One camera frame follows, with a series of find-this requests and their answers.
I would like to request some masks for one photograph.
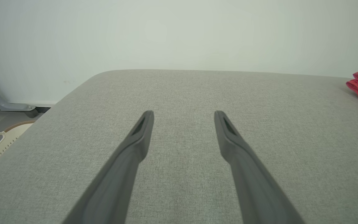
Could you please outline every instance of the gray upholstered ottoman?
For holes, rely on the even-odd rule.
[[[0,159],[0,223],[60,223],[145,110],[127,223],[241,223],[223,110],[307,223],[358,223],[358,98],[346,78],[126,70],[96,75]]]

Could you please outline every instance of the white basket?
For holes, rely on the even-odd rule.
[[[0,140],[0,157],[4,154],[6,149],[18,139],[35,121],[27,121],[18,123],[14,126],[9,127],[3,132],[0,132],[2,139]]]

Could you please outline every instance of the baseboard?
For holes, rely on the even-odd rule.
[[[57,102],[47,102],[47,101],[37,101],[37,102],[31,102],[31,101],[12,101],[10,103],[13,104],[27,104],[27,105],[31,105],[31,106],[36,106],[36,107],[53,107]]]

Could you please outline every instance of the caster wheel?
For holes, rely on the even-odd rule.
[[[38,115],[38,111],[36,109],[26,111],[24,113],[27,115],[27,117],[29,117],[31,119],[35,118]]]

